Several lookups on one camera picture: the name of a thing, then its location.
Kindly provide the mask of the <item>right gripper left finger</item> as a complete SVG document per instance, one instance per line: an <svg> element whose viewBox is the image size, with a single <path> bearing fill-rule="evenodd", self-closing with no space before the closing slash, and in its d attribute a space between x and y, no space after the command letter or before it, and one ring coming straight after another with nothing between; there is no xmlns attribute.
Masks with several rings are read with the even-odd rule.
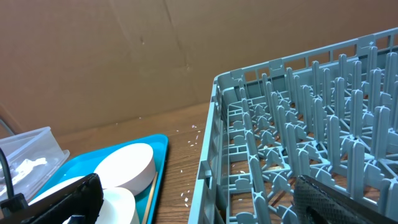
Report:
<svg viewBox="0 0 398 224"><path fill-rule="evenodd" d="M29 205L22 193L1 201L1 224L95 223L103 205L98 174L86 175Z"/></svg>

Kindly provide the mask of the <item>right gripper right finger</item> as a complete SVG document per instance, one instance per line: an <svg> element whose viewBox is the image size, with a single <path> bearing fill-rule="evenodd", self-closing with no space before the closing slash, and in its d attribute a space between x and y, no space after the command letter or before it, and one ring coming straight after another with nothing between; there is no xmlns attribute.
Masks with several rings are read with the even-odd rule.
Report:
<svg viewBox="0 0 398 224"><path fill-rule="evenodd" d="M296 178L294 212L300 223L397 224L307 175Z"/></svg>

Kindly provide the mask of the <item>large white plate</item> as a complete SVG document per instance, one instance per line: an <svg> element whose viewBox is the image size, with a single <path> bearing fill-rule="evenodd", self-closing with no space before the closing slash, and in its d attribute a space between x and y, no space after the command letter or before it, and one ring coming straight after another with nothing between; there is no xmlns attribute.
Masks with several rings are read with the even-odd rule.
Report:
<svg viewBox="0 0 398 224"><path fill-rule="evenodd" d="M46 190L45 192L43 192L42 194L40 194L39 196L34 198L32 201L30 201L28 203L28 205L32 205L32 204L38 202L39 200L42 200L43 198L48 197L49 195L69 186L70 184L72 184L82 178L83 178L83 176L73 177L73 178L65 180L57 185L54 185L53 187L49 188L48 190Z"/></svg>

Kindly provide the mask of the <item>small white cup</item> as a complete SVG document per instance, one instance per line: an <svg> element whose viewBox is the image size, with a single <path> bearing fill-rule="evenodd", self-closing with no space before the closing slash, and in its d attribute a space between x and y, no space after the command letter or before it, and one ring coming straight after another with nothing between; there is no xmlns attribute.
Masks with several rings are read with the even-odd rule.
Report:
<svg viewBox="0 0 398 224"><path fill-rule="evenodd" d="M140 224L133 194L125 188L104 189L104 202L95 224Z"/></svg>

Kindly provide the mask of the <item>white bowl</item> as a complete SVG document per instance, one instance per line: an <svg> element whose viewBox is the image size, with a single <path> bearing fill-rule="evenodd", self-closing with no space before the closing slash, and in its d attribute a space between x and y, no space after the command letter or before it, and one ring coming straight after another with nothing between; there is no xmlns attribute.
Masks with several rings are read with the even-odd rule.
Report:
<svg viewBox="0 0 398 224"><path fill-rule="evenodd" d="M122 187L139 195L155 177L154 150L146 143L129 144L103 159L95 173L104 189Z"/></svg>

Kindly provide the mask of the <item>wooden chopstick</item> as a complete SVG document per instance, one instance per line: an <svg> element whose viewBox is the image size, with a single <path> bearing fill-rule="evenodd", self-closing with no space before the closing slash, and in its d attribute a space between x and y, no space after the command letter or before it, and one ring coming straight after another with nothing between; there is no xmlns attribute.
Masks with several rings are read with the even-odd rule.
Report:
<svg viewBox="0 0 398 224"><path fill-rule="evenodd" d="M142 219L142 224L147 224L147 220L148 220L148 216L149 216L149 212L150 212L150 207L151 207L151 204L152 204L152 199L153 199L153 196L154 196L154 191L155 191L157 178L158 178L158 172L155 173L154 179L152 181L152 185L151 185L150 192L149 192L149 195L148 195L146 210L144 212L144 216L143 216L143 219Z"/></svg>

